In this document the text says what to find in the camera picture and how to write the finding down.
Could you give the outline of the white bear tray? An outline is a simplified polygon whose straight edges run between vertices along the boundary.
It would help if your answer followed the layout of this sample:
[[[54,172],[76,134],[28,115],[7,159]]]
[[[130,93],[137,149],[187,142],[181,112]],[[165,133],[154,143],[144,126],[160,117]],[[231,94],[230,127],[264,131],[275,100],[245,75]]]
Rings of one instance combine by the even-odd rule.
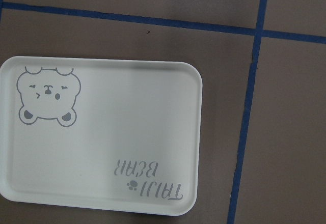
[[[1,195],[178,216],[195,204],[202,78],[184,62],[15,56],[1,66]]]

